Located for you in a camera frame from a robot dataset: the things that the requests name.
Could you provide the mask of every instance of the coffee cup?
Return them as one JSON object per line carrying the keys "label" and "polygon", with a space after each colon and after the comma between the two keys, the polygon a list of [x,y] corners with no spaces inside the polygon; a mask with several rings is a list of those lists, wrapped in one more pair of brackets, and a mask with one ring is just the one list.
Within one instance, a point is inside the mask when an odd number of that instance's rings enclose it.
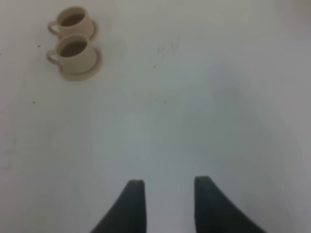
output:
{"label": "coffee cup", "polygon": [[73,33],[82,33],[92,41],[97,34],[97,27],[93,22],[86,9],[81,6],[73,6],[63,10],[58,14],[55,21],[48,23],[48,30],[53,35],[62,38]]}
{"label": "coffee cup", "polygon": [[85,34],[63,37],[46,58],[58,65],[60,74],[71,81],[80,81],[94,75],[102,64],[102,57]]}

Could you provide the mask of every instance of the cup rim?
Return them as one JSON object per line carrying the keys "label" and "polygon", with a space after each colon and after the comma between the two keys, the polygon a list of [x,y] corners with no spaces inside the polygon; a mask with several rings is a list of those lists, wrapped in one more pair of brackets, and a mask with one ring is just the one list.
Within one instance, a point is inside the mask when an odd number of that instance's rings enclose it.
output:
{"label": "cup rim", "polygon": [[[78,53],[77,55],[74,55],[74,56],[71,56],[71,57],[63,57],[63,56],[61,56],[61,55],[57,52],[57,48],[58,48],[58,46],[59,46],[64,40],[66,40],[66,39],[68,39],[68,38],[70,38],[70,37],[72,37],[72,36],[81,36],[81,37],[83,37],[83,38],[86,40],[86,47],[85,47],[80,53]],[[91,44],[91,42],[90,42],[89,38],[88,38],[86,35],[84,35],[84,34],[82,34],[82,33],[73,33],[73,34],[64,36],[61,40],[59,40],[58,43],[57,43],[56,46],[55,46],[54,51],[55,51],[55,54],[56,54],[58,57],[62,58],[62,59],[74,59],[74,58],[77,58],[77,57],[79,57],[79,56],[82,56],[82,55],[86,52],[86,50],[91,46],[90,44]]]}
{"label": "cup rim", "polygon": [[[63,26],[63,25],[59,24],[59,23],[58,23],[59,17],[60,17],[64,12],[66,12],[66,11],[68,11],[68,10],[70,10],[70,9],[74,9],[74,8],[79,8],[80,10],[83,10],[83,11],[84,11],[84,17],[83,17],[83,19],[82,19],[81,21],[79,21],[78,23],[76,23],[76,24],[74,24],[74,25],[70,25],[70,26]],[[57,25],[58,27],[61,27],[61,28],[70,28],[70,27],[72,27],[72,28],[73,28],[73,27],[77,27],[81,22],[85,21],[86,15],[87,15],[87,11],[86,11],[86,9],[85,9],[84,7],[82,7],[82,6],[71,6],[71,7],[68,7],[68,8],[66,8],[66,9],[62,10],[62,11],[57,15],[55,22],[56,22],[56,25]]]}

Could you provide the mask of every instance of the beige cup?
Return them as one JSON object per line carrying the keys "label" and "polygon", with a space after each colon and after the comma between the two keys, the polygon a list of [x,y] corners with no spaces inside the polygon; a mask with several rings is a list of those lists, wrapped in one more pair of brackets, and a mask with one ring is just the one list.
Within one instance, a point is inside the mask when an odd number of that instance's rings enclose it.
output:
{"label": "beige cup", "polygon": [[80,6],[74,6],[63,10],[56,18],[56,21],[48,23],[48,30],[53,35],[63,37],[73,33],[83,33],[92,38],[95,34],[95,27],[91,21],[86,9]]}
{"label": "beige cup", "polygon": [[98,55],[89,38],[84,34],[71,34],[62,38],[54,50],[48,51],[49,62],[61,67],[69,75],[86,74],[98,63]]}

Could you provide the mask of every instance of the white surface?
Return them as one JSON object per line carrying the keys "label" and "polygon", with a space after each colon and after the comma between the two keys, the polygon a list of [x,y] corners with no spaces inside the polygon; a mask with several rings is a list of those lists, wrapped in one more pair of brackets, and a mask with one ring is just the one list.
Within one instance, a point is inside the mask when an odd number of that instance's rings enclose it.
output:
{"label": "white surface", "polygon": [[[99,24],[104,55],[81,83],[45,59],[56,43],[46,24],[72,5]],[[0,232],[87,233],[144,179],[148,232],[194,233],[196,175],[270,233],[311,231],[307,0],[0,10]]]}

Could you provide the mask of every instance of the saucer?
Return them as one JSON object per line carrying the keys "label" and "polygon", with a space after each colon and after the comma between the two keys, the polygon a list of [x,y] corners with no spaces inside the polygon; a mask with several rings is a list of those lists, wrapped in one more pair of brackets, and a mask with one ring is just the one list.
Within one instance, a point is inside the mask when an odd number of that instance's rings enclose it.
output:
{"label": "saucer", "polygon": [[[93,26],[94,26],[94,33],[93,33],[93,35],[89,39],[91,42],[93,42],[96,39],[97,35],[98,35],[98,25],[97,25],[97,23],[94,20],[92,20],[92,23],[93,23]],[[63,36],[58,36],[58,40],[61,40],[62,38],[63,38]]]}
{"label": "saucer", "polygon": [[90,69],[89,71],[82,73],[82,74],[70,74],[64,71],[62,66],[59,66],[58,69],[59,69],[60,75],[64,79],[70,82],[78,82],[78,81],[89,79],[90,77],[92,77],[93,75],[97,73],[97,71],[101,68],[103,64],[102,54],[97,49],[95,49],[95,52],[97,55],[97,61],[96,61],[96,64],[93,66],[93,68]]}

